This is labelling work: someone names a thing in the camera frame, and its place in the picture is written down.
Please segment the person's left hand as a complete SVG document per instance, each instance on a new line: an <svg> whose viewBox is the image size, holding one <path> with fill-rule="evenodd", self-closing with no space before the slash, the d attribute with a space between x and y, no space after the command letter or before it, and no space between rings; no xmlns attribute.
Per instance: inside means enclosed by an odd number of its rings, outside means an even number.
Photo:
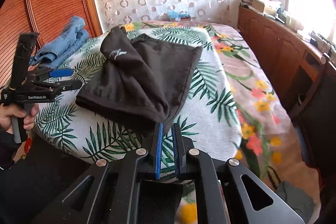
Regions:
<svg viewBox="0 0 336 224"><path fill-rule="evenodd" d="M9 106L3 106L1 104L1 128L7 131L10 134L13 134L13 127L11 125L11 117L23 118L23 127L25 130L31 130L35 125L35 117L39 113L39 105L35 103L30 111L30 114L27 114L25 110L19 107L16 104L11 104Z"/></svg>

